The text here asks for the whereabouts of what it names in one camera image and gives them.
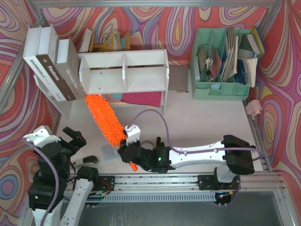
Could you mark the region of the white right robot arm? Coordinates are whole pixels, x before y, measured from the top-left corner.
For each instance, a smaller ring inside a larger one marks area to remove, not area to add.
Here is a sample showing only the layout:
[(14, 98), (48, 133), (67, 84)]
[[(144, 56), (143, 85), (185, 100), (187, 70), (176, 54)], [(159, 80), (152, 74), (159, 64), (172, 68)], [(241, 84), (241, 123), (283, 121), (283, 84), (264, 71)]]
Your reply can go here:
[(159, 142), (153, 149), (146, 149), (140, 141), (122, 141), (118, 154), (124, 163), (132, 163), (144, 171), (160, 174), (190, 165), (215, 164), (215, 180), (230, 183), (237, 175), (251, 175), (255, 172), (252, 158), (255, 150), (248, 142), (233, 135), (225, 135), (222, 141), (186, 148), (171, 148)]

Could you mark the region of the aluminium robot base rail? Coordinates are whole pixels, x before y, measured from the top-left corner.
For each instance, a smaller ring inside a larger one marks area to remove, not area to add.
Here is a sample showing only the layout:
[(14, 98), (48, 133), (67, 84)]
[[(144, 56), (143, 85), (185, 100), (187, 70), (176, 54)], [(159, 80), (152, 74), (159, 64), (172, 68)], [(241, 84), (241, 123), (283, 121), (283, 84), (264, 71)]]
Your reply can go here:
[[(117, 174), (114, 190), (105, 198), (88, 197), (90, 206), (105, 202), (214, 202), (216, 191), (200, 190), (198, 175), (193, 174)], [(241, 192), (280, 192), (285, 189), (278, 173), (258, 172), (240, 177)]]

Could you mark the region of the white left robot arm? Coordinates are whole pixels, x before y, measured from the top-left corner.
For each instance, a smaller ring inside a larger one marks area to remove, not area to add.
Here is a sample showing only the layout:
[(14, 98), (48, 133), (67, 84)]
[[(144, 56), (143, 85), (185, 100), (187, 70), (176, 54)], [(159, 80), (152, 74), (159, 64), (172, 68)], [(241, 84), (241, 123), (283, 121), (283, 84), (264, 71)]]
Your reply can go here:
[(54, 135), (49, 126), (40, 126), (23, 137), (38, 155), (39, 169), (28, 190), (29, 207), (37, 226), (77, 226), (86, 200), (99, 182), (96, 168), (81, 167), (68, 206), (61, 214), (64, 193), (71, 181), (71, 157), (87, 144), (79, 131), (66, 127), (63, 132), (71, 137), (70, 142)]

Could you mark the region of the blue beige scientific calculator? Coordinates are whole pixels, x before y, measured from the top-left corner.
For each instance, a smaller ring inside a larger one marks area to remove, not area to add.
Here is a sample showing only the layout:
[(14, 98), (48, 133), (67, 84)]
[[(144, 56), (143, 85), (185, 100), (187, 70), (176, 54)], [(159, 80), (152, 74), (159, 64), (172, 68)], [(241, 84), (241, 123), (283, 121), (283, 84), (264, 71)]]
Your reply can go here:
[(111, 146), (110, 144), (103, 145), (101, 149), (105, 161), (118, 157), (117, 148)]

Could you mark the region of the orange chenille duster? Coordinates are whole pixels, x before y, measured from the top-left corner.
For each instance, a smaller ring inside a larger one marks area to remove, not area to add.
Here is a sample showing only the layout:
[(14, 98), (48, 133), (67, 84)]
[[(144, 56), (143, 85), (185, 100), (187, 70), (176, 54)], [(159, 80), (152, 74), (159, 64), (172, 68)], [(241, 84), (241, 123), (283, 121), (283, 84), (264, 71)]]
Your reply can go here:
[(93, 94), (86, 95), (85, 102), (102, 135), (111, 146), (121, 147), (121, 142), (126, 140), (124, 128), (107, 100), (100, 95)]

